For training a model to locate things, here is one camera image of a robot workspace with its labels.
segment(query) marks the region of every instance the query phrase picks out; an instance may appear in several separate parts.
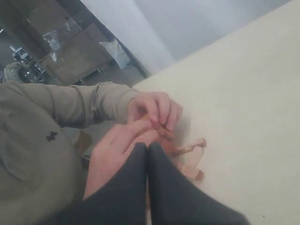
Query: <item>olive green sweatshirt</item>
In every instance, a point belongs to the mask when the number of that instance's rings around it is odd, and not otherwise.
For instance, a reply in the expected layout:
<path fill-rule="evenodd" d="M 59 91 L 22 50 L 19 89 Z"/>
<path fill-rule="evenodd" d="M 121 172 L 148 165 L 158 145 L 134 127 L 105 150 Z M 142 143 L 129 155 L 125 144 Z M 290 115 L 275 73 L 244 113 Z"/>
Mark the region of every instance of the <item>olive green sweatshirt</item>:
<path fill-rule="evenodd" d="M 62 127 L 126 121 L 137 92 L 95 86 L 0 85 L 0 224 L 36 224 L 81 198 L 80 157 Z"/>

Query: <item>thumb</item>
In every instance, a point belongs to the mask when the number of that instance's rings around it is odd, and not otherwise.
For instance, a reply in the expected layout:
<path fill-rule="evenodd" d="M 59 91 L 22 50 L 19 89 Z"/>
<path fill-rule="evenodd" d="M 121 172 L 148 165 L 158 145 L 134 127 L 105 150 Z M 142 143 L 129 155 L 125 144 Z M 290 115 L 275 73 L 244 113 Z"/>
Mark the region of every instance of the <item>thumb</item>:
<path fill-rule="evenodd" d="M 133 113 L 128 112 L 128 117 L 127 117 L 127 124 L 132 123 L 135 121 L 135 116 Z"/>
<path fill-rule="evenodd" d="M 146 98 L 142 102 L 144 108 L 146 109 L 151 122 L 158 123 L 158 106 L 154 98 Z"/>

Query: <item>small wooden object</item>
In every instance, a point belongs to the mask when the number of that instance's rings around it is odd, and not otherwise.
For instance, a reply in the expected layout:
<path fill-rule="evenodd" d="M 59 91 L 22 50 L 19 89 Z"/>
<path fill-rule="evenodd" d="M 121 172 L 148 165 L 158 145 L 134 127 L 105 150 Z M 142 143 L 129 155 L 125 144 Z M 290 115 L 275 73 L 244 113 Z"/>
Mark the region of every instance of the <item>small wooden object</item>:
<path fill-rule="evenodd" d="M 143 119 L 149 120 L 148 115 L 145 115 Z M 192 163 L 193 166 L 182 165 L 178 162 L 176 162 L 175 164 L 180 172 L 187 178 L 192 180 L 202 180 L 204 178 L 204 174 L 201 170 L 197 169 L 196 166 L 202 157 L 202 148 L 206 147 L 206 140 L 204 138 L 199 138 L 195 143 L 192 143 L 185 147 L 176 147 L 173 144 L 174 134 L 172 132 L 168 131 L 160 124 L 152 124 L 152 128 L 158 132 L 159 138 L 156 141 L 161 144 L 162 148 L 165 150 L 166 154 L 169 157 L 182 155 L 194 150 L 201 151 L 199 152 L 199 154 L 195 154 L 195 158 L 193 159 Z"/>

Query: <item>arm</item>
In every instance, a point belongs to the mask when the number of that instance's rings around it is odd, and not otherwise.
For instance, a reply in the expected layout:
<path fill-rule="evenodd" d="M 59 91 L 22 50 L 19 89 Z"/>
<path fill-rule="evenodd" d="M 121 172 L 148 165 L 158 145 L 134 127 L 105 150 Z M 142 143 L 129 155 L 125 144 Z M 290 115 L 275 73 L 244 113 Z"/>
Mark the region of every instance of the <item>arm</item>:
<path fill-rule="evenodd" d="M 44 109 L 61 127 L 85 128 L 103 120 L 126 121 L 127 104 L 137 91 L 112 82 L 60 87 L 7 82 L 7 88 Z"/>

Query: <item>table surface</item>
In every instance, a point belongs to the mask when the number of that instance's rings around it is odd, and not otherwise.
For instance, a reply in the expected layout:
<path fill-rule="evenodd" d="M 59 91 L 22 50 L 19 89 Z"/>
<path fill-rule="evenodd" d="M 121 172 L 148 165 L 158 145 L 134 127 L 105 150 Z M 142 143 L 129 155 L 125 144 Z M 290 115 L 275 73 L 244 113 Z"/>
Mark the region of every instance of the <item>table surface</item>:
<path fill-rule="evenodd" d="M 182 104 L 177 137 L 208 143 L 196 185 L 253 224 L 300 224 L 299 11 L 294 0 L 135 86 Z"/>

